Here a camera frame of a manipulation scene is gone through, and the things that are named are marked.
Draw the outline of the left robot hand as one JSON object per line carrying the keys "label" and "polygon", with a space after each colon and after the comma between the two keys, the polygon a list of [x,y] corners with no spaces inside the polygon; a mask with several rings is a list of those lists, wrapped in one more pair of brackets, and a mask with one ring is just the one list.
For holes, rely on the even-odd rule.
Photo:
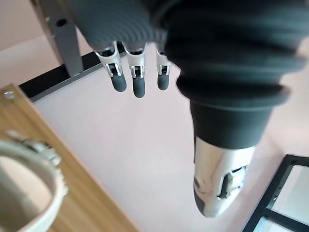
{"label": "left robot hand", "polygon": [[305,67],[306,0],[67,0],[93,50],[154,42],[181,70],[194,127],[194,196],[216,217],[240,193],[273,108],[290,90],[280,78]]}

